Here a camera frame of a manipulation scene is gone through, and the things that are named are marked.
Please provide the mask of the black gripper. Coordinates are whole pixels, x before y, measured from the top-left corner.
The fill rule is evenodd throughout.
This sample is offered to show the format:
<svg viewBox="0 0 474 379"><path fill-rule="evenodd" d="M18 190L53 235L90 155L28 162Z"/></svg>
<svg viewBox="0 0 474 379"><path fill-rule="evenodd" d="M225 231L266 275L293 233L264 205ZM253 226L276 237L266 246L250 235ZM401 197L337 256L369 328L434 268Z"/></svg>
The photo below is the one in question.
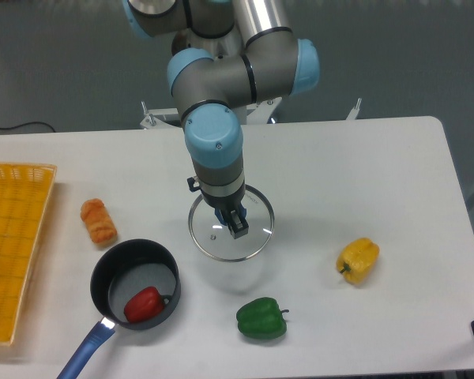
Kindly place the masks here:
<svg viewBox="0 0 474 379"><path fill-rule="evenodd" d="M228 216L228 228L233 239L248 234L249 224L242 210L246 192L244 177L235 177L231 181L220 177L189 177L187 183L191 192L200 190L209 206Z"/></svg>

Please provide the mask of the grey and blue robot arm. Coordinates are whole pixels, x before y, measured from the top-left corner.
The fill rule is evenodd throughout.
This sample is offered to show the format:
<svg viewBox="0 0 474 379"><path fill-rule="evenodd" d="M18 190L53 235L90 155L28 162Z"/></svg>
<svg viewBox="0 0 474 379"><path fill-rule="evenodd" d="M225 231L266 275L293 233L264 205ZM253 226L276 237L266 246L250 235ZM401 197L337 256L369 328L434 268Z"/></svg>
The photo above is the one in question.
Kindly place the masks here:
<svg viewBox="0 0 474 379"><path fill-rule="evenodd" d="M234 238L248 232L242 199L243 132L235 110L314 88L314 44L297 39L279 1L126 1L142 35L189 32L167 81L200 191Z"/></svg>

